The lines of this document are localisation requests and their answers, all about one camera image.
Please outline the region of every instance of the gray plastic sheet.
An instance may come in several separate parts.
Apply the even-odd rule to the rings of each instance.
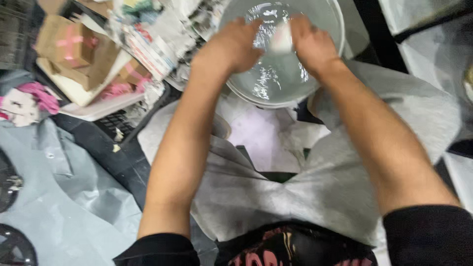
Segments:
[[[0,122],[0,149],[24,187],[0,223],[22,231],[39,265],[114,265],[136,239],[141,211],[133,196],[51,119]]]

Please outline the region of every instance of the forearm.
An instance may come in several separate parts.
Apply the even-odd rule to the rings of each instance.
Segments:
[[[215,105],[226,78],[192,70],[151,167],[139,237],[153,230],[189,237],[190,205],[205,170]],[[175,219],[176,214],[183,218]]]
[[[413,204],[458,204],[406,123],[343,62],[330,69],[319,79],[370,174],[381,212]]]

